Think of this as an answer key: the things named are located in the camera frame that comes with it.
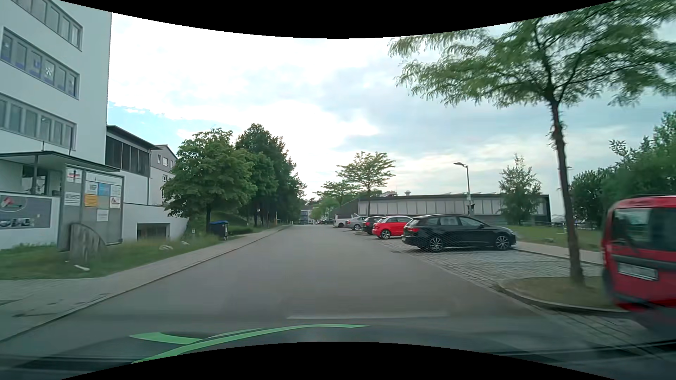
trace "license plate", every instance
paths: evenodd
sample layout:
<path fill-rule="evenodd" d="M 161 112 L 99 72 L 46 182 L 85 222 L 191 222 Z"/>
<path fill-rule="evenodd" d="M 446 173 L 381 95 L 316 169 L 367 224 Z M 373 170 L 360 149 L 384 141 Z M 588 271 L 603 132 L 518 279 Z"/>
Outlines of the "license plate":
<path fill-rule="evenodd" d="M 656 269 L 625 264 L 622 262 L 617 264 L 617 272 L 621 275 L 636 277 L 637 279 L 648 281 L 657 281 L 658 278 Z"/>

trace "sign board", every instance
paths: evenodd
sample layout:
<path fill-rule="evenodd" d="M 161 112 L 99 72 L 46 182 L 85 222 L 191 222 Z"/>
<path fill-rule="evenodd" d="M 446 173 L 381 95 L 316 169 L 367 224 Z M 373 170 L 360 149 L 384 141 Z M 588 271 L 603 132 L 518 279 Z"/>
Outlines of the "sign board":
<path fill-rule="evenodd" d="M 104 197 L 109 197 L 110 196 L 110 185 L 107 183 L 99 183 L 99 195 L 102 195 Z"/>
<path fill-rule="evenodd" d="M 99 205 L 99 197 L 92 194 L 84 195 L 84 205 L 86 207 L 96 207 Z"/>
<path fill-rule="evenodd" d="M 82 194 L 75 193 L 73 191 L 67 191 L 64 193 L 64 205 L 65 206 L 79 206 L 82 201 Z"/>
<path fill-rule="evenodd" d="M 110 208 L 120 208 L 121 204 L 120 197 L 110 197 Z"/>
<path fill-rule="evenodd" d="M 111 197 L 122 197 L 122 186 L 110 185 Z"/>
<path fill-rule="evenodd" d="M 101 173 L 87 172 L 87 180 L 98 183 L 107 183 L 109 185 L 122 186 L 122 179 L 120 177 L 107 176 Z"/>
<path fill-rule="evenodd" d="M 86 181 L 84 185 L 85 194 L 97 195 L 99 192 L 99 184 L 96 182 Z"/>
<path fill-rule="evenodd" d="M 96 221 L 97 222 L 107 222 L 108 221 L 108 210 L 96 210 Z"/>
<path fill-rule="evenodd" d="M 82 171 L 80 169 L 75 168 L 66 169 L 66 181 L 74 183 L 82 183 Z"/>

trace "red car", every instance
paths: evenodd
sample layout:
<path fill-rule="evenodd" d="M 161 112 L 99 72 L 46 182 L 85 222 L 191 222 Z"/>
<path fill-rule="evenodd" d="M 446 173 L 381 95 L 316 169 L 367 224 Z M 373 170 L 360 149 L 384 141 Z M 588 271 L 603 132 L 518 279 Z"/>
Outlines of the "red car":
<path fill-rule="evenodd" d="M 392 236 L 402 236 L 404 226 L 413 218 L 404 215 L 384 216 L 378 223 L 373 224 L 371 233 L 380 239 L 389 239 Z"/>
<path fill-rule="evenodd" d="M 615 304 L 653 331 L 676 331 L 676 195 L 618 201 L 605 225 L 603 280 Z"/>

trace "car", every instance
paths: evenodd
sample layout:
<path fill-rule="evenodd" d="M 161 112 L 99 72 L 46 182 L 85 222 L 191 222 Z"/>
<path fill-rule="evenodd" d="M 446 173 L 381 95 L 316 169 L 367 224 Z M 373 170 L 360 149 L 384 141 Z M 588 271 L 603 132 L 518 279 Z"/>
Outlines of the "car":
<path fill-rule="evenodd" d="M 385 217 L 384 215 L 369 216 L 368 218 L 364 219 L 364 225 L 362 226 L 362 231 L 371 235 L 371 230 L 373 229 L 373 224 L 375 222 L 377 222 L 378 220 L 384 218 L 384 217 Z"/>
<path fill-rule="evenodd" d="M 676 332 L 676 195 L 613 204 L 601 238 L 602 279 L 615 305 L 655 333 Z"/>
<path fill-rule="evenodd" d="M 345 227 L 352 229 L 353 231 L 360 231 L 362 226 L 364 226 L 365 216 L 357 216 L 345 222 Z"/>
<path fill-rule="evenodd" d="M 389 239 L 393 236 L 402 236 L 404 234 L 404 226 L 412 220 L 410 216 L 394 215 L 384 216 L 378 222 L 373 224 L 371 233 L 376 235 L 379 239 Z"/>
<path fill-rule="evenodd" d="M 494 247 L 504 251 L 516 245 L 516 234 L 467 215 L 435 214 L 414 217 L 404 227 L 402 241 L 432 252 L 449 247 Z"/>

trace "black car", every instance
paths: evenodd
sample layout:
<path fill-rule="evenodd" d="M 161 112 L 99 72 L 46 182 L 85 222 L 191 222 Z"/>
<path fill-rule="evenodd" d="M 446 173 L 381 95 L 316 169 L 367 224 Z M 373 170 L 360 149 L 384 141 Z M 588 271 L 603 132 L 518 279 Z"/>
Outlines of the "black car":
<path fill-rule="evenodd" d="M 514 231 L 491 226 L 467 215 L 416 216 L 404 227 L 402 241 L 432 252 L 447 247 L 494 247 L 509 250 L 516 244 Z"/>
<path fill-rule="evenodd" d="M 368 233 L 369 235 L 371 234 L 371 230 L 373 230 L 373 223 L 376 222 L 376 220 L 384 218 L 384 216 L 369 216 L 368 218 L 364 219 L 364 225 L 362 226 L 362 231 L 365 233 Z"/>

